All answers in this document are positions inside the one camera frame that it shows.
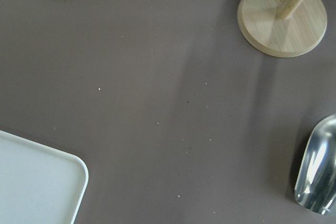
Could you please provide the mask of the wooden cup stand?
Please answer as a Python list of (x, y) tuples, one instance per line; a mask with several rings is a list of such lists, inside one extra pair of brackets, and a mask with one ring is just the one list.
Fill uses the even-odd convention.
[(322, 0), (241, 0), (240, 31), (259, 51), (292, 58), (313, 50), (327, 29)]

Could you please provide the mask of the metal scoop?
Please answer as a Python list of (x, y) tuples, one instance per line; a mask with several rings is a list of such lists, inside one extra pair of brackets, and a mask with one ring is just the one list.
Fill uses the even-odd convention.
[(310, 211), (335, 216), (335, 114), (312, 130), (294, 192), (296, 202)]

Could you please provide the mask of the cream plastic tray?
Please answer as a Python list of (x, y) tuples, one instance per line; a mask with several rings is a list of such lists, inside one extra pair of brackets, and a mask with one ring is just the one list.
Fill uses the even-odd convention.
[(88, 179), (79, 157), (1, 132), (1, 223), (74, 223)]

